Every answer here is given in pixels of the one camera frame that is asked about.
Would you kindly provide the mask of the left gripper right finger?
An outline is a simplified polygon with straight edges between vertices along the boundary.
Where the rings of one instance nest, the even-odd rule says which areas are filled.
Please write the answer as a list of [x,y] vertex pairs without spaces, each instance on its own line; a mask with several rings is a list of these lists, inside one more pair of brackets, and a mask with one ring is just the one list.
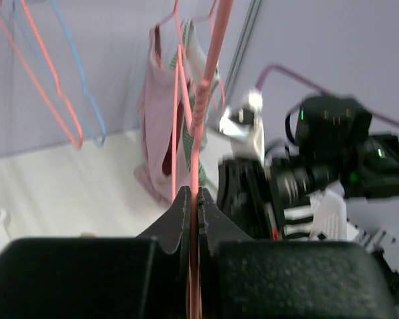
[[395,318],[375,259],[345,241],[256,241],[199,191],[205,318]]

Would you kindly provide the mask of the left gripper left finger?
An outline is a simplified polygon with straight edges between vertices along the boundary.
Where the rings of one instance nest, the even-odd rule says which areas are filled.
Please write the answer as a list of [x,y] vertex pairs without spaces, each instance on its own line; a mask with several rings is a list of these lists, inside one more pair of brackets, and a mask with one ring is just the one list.
[[185,318],[191,192],[134,238],[23,238],[0,254],[0,318]]

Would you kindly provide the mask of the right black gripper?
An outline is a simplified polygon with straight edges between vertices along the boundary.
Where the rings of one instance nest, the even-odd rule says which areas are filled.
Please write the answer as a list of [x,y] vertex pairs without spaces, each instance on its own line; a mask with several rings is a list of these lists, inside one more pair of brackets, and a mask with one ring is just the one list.
[[256,159],[219,163],[217,207],[254,239],[286,239],[284,210],[319,190],[319,165],[298,157],[262,166]]

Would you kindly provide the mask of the black white striped tank top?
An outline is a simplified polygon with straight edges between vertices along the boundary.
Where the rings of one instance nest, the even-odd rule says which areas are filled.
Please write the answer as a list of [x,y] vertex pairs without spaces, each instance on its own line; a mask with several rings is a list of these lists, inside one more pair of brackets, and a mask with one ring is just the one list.
[[286,240],[309,239],[314,213],[310,205],[294,207],[284,210]]

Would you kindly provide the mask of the blue wire hanger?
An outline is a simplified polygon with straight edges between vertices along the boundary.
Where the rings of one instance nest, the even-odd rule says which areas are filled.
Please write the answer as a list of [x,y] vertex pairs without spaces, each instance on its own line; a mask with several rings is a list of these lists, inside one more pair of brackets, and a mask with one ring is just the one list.
[[[102,117],[102,114],[99,110],[99,107],[96,103],[94,96],[88,90],[86,75],[84,73],[84,68],[82,66],[77,49],[72,40],[72,35],[71,35],[71,32],[66,24],[65,18],[63,17],[57,2],[50,1],[50,3],[51,3],[51,6],[53,8],[53,11],[54,11],[59,23],[61,24],[61,27],[63,28],[66,40],[69,44],[69,47],[70,47],[70,50],[71,50],[71,53],[73,56],[73,59],[78,68],[78,73],[80,74],[80,81],[81,81],[81,86],[82,86],[82,94],[89,101],[92,109],[94,110],[94,113],[96,115],[96,118],[98,120],[98,123],[100,125],[100,129],[101,129],[102,133],[101,133],[101,136],[98,137],[93,132],[93,130],[91,130],[88,127],[88,125],[83,120],[79,120],[81,128],[84,129],[84,131],[87,133],[88,137],[90,137],[93,140],[95,146],[100,148],[104,145],[105,140],[106,140],[106,135],[107,135],[107,130],[106,130],[106,125],[105,125],[104,119]],[[26,26],[24,26],[23,20],[19,16],[20,9],[24,10],[24,14],[26,16],[26,20],[28,20],[28,22],[30,24],[31,31],[28,31]],[[41,46],[41,42],[39,40],[41,36],[38,31],[35,31],[37,26],[35,25],[35,22],[34,22],[32,16],[27,14],[27,11],[29,11],[27,1],[13,1],[12,2],[13,18],[14,18],[15,22],[17,23],[23,36],[28,41],[37,60],[42,64],[42,67],[46,70],[51,82],[54,82],[54,83],[59,82],[59,77],[56,73],[56,70],[54,68],[54,65],[53,65],[51,59],[50,59],[50,56],[47,55],[47,50],[45,48],[45,45]]]

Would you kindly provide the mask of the pink wire hanger brown top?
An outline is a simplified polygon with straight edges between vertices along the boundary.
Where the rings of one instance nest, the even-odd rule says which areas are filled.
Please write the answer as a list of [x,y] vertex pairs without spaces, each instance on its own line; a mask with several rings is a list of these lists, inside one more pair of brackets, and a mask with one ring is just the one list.
[[211,82],[221,52],[233,0],[219,2],[215,26],[205,64],[205,72],[199,87],[196,89],[196,102],[194,115],[191,120],[191,135],[194,137],[191,156],[191,192],[192,207],[190,217],[190,318],[200,317],[200,273],[199,273],[199,227],[198,227],[198,201],[199,201],[199,152],[203,138],[204,119],[207,112],[208,98]]

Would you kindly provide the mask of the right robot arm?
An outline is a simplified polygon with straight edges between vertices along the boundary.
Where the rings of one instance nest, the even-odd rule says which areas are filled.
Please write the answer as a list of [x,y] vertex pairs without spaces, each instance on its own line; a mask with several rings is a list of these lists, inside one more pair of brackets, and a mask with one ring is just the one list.
[[219,165],[217,206],[255,238],[300,239],[283,210],[339,181],[347,199],[399,197],[399,138],[369,133],[372,114],[354,98],[311,96],[294,107],[297,127],[286,127],[286,148],[298,154],[237,155]]

